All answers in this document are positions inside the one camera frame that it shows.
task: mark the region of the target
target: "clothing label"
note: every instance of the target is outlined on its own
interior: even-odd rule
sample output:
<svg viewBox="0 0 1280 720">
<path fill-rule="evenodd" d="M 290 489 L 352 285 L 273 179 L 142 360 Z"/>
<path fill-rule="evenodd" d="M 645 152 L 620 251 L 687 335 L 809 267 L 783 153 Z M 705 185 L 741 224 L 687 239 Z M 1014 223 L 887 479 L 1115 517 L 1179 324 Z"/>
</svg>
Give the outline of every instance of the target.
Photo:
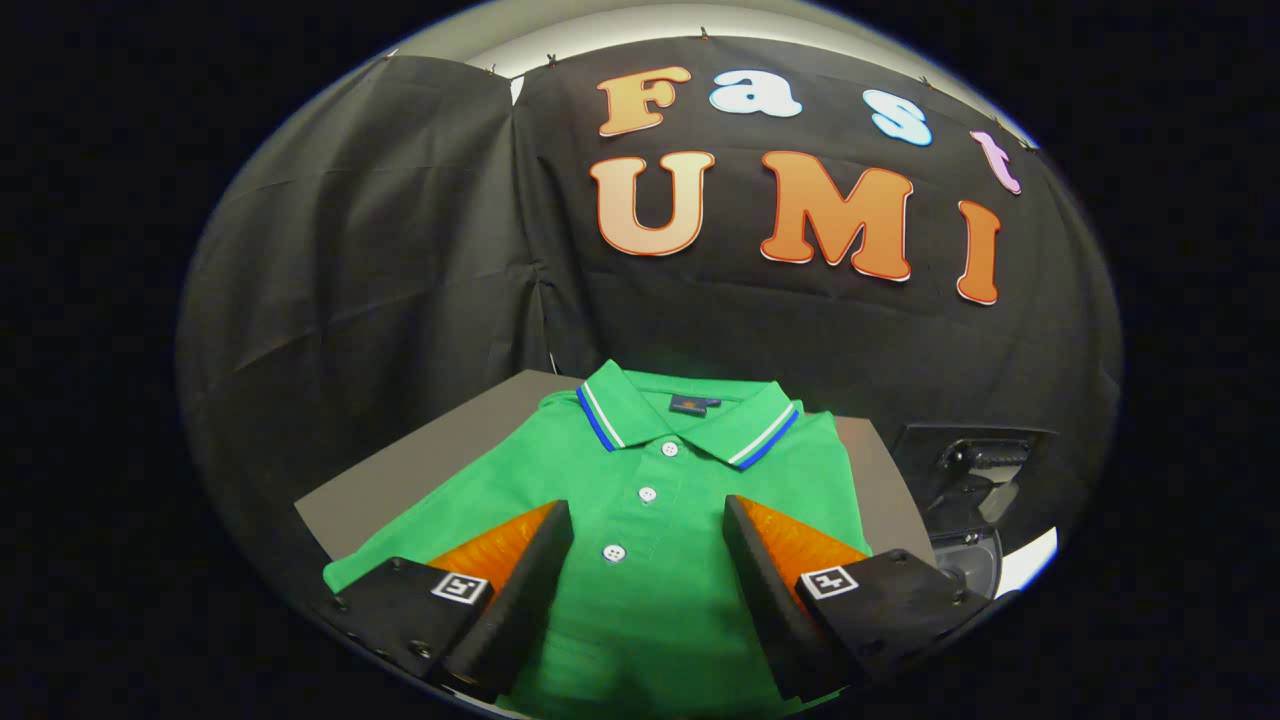
<svg viewBox="0 0 1280 720">
<path fill-rule="evenodd" d="M 707 416 L 707 398 L 705 397 L 689 397 L 686 395 L 672 395 L 671 396 L 671 411 L 684 413 L 685 415 L 694 415 L 696 418 Z"/>
</svg>

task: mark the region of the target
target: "gray table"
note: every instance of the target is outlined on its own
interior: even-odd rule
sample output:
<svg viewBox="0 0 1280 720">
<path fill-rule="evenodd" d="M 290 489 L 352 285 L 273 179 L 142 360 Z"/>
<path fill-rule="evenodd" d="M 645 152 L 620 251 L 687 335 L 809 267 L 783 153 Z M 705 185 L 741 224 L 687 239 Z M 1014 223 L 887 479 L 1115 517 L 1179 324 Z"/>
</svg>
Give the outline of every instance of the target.
<svg viewBox="0 0 1280 720">
<path fill-rule="evenodd" d="M 582 380 L 525 370 L 435 419 L 297 501 L 302 520 L 329 557 L 360 548 L 374 533 L 498 446 L 553 392 Z M 863 515 L 877 553 L 904 548 L 936 565 L 924 523 L 869 420 L 836 418 Z"/>
</svg>

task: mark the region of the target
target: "white wall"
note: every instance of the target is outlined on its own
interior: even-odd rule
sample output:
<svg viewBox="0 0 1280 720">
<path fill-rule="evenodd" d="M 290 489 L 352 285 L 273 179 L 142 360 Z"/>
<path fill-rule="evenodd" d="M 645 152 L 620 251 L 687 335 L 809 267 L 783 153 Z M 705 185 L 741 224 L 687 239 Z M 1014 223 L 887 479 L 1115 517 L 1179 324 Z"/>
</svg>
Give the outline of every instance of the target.
<svg viewBox="0 0 1280 720">
<path fill-rule="evenodd" d="M 795 0 L 740 0 L 732 4 L 635 0 L 495 0 L 415 33 L 387 50 L 495 65 L 504 77 L 600 47 L 701 35 L 759 37 L 797 42 L 893 69 L 924 76 L 940 91 L 984 115 L 995 115 L 1012 135 L 1036 146 L 1011 118 L 941 67 L 909 47 L 842 15 Z"/>
</svg>

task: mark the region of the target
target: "black fabric backdrop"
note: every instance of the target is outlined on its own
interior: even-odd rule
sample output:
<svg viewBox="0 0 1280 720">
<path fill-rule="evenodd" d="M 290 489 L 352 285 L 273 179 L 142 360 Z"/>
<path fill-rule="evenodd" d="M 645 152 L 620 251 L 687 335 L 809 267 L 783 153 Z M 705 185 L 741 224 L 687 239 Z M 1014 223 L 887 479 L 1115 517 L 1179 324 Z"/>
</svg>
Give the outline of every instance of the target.
<svg viewBox="0 0 1280 720">
<path fill-rule="evenodd" d="M 602 138 L 596 83 L 681 65 L 660 126 Z M 731 69 L 785 77 L 804 111 L 728 114 L 707 100 Z M 878 131 L 868 88 L 920 106 L 933 142 Z M 970 129 L 1010 155 L 1020 196 Z M 599 234 L 588 168 L 644 158 L 636 214 L 671 214 L 662 155 L 716 155 L 701 234 L 636 258 Z M 773 263 L 771 150 L 818 156 L 841 192 L 881 167 L 911 179 L 902 283 Z M 960 200 L 1002 223 L 1000 300 L 963 300 Z M 814 243 L 812 228 L 806 231 Z M 506 78 L 394 56 L 302 108 L 227 190 L 192 260 L 179 388 L 197 465 L 224 523 L 287 597 L 323 593 L 325 555 L 292 503 L 351 465 L 525 368 L 626 368 L 777 379 L 813 410 L 904 423 L 1061 433 L 1002 524 L 1015 550 L 1064 536 L 1105 457 L 1119 402 L 1120 329 L 1088 224 L 1043 154 L 991 118 L 884 68 L 748 38 L 668 38 L 538 68 L 512 106 Z"/>
</svg>

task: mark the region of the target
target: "black device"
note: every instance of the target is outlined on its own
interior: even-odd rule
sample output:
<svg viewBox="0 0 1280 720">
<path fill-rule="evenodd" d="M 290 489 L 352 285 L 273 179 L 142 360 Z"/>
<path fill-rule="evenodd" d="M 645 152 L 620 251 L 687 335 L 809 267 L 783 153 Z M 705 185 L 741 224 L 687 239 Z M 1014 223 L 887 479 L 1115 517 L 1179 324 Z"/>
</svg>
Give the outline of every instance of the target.
<svg viewBox="0 0 1280 720">
<path fill-rule="evenodd" d="M 940 571 L 995 597 L 1005 553 L 1000 525 L 1019 511 L 1019 491 L 1036 482 L 1055 437 L 1038 428 L 902 427 L 891 455 L 924 520 Z"/>
</svg>

